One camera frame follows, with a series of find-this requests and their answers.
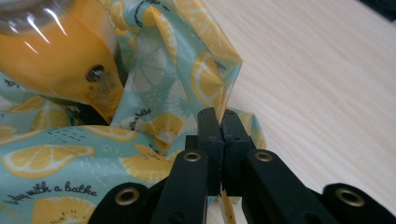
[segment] crumpled bag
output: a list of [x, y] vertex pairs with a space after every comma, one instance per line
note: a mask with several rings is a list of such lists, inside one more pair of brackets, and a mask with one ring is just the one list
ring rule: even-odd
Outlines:
[[[88, 222], [117, 185], [166, 178], [200, 110], [225, 111], [242, 61], [202, 1], [99, 2], [129, 71], [109, 127], [79, 125], [0, 73], [2, 224]], [[265, 148], [254, 115], [235, 112]]]

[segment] light wood surface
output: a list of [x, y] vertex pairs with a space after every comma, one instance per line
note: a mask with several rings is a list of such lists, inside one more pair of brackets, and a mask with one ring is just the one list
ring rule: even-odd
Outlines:
[[396, 214], [396, 27], [354, 0], [205, 3], [244, 60], [229, 105], [267, 149], [309, 188], [347, 183]]

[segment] yellow bottle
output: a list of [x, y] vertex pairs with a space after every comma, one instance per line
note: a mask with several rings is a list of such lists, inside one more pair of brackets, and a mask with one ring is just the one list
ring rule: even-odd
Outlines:
[[95, 0], [0, 0], [0, 70], [86, 124], [114, 116], [126, 79], [116, 56], [113, 29]]

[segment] wooden table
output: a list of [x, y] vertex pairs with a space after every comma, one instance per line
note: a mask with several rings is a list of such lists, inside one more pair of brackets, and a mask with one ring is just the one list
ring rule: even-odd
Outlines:
[[309, 188], [347, 183], [396, 214], [396, 27], [353, 0], [205, 3], [244, 60], [229, 105], [267, 149]]

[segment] black logo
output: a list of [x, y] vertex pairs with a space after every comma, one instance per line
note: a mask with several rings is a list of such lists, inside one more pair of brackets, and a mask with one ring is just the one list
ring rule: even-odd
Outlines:
[[102, 75], [105, 73], [105, 68], [102, 65], [96, 65], [87, 75], [89, 82], [97, 82], [100, 80]]

